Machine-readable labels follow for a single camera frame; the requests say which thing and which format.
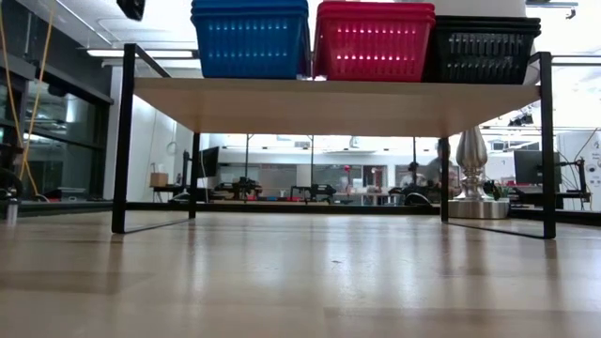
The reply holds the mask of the black computer monitor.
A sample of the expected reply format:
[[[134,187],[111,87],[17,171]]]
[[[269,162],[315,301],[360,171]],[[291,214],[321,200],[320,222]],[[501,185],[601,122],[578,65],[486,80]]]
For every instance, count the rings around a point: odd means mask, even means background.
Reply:
[[[514,165],[517,184],[541,185],[543,183],[542,151],[517,150]]]
[[[199,176],[215,177],[219,166],[218,146],[206,148],[199,151]]]

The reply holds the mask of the black plastic basket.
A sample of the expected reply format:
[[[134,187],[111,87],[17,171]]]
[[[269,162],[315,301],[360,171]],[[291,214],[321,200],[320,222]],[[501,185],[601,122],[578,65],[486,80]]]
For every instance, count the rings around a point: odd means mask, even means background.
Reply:
[[[436,26],[428,42],[427,83],[520,85],[532,54],[535,28]]]
[[[540,29],[540,23],[516,22],[437,22],[440,27],[468,28],[468,29]]]
[[[454,16],[437,15],[437,22],[458,22],[458,23],[518,23],[518,24],[539,24],[541,19],[528,17],[498,17],[498,16]]]

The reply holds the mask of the blue plastic basket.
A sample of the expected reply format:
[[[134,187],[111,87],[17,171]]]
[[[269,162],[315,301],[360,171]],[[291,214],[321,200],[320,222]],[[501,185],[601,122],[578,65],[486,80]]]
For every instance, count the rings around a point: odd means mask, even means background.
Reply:
[[[192,0],[197,7],[308,7],[307,0]]]
[[[299,10],[194,14],[205,78],[285,79],[311,73],[308,15]]]
[[[245,11],[245,10],[300,10],[308,11],[308,6],[305,4],[291,4],[291,3],[259,3],[259,4],[242,4],[235,3],[233,5],[227,4],[196,4],[192,6],[192,12],[195,11],[219,11],[219,10],[234,10],[234,11]]]

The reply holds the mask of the silver lamp with white shade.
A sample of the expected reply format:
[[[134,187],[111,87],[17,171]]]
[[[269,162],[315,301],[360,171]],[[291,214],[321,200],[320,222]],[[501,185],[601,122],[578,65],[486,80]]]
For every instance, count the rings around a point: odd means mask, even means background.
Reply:
[[[433,0],[437,13],[456,16],[525,17],[526,0]],[[509,203],[484,192],[482,176],[487,163],[479,127],[461,133],[455,159],[464,174],[461,193],[448,202],[450,218],[499,220],[507,217]]]

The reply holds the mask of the black metal table frame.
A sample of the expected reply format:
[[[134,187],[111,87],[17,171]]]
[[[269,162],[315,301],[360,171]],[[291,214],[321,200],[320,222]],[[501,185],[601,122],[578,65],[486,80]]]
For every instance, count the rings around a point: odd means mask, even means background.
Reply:
[[[50,216],[61,214],[90,213],[111,211],[112,202],[22,202],[18,207],[20,217]],[[270,204],[267,202],[233,204],[198,204],[198,212],[256,212],[256,213],[309,213],[309,214],[341,214],[341,215],[427,215],[439,216],[439,207],[361,207],[334,206],[284,202]],[[571,223],[601,227],[601,212],[557,210],[557,223]]]

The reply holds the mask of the person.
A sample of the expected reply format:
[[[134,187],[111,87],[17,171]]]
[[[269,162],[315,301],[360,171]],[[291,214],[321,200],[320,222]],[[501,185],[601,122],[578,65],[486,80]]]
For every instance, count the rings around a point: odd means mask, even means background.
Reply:
[[[409,196],[411,193],[418,193],[430,203],[438,203],[440,201],[442,194],[442,160],[444,159],[443,146],[450,148],[447,140],[438,139],[436,146],[437,157],[424,167],[422,175],[417,178],[416,182],[405,185],[401,193],[405,196]],[[447,157],[447,161],[449,196],[457,196],[460,193],[457,169],[453,167],[450,157]]]

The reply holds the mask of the red plastic basket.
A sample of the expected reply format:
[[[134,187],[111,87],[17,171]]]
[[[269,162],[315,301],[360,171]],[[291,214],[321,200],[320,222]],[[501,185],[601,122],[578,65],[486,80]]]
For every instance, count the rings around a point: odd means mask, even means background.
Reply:
[[[339,8],[375,8],[375,9],[427,9],[435,10],[436,6],[425,2],[369,2],[352,0],[322,0],[318,5],[320,8],[339,7]]]
[[[329,81],[419,83],[435,20],[427,15],[316,21],[313,75]]]
[[[317,11],[318,14],[332,14],[332,15],[341,15],[341,16],[355,16],[355,15],[375,15],[379,17],[384,16],[393,16],[393,15],[401,15],[401,14],[424,14],[424,15],[434,15],[435,11],[432,8],[418,8],[418,7],[409,7],[409,8],[398,8],[398,7],[368,7],[368,8],[322,8]]]

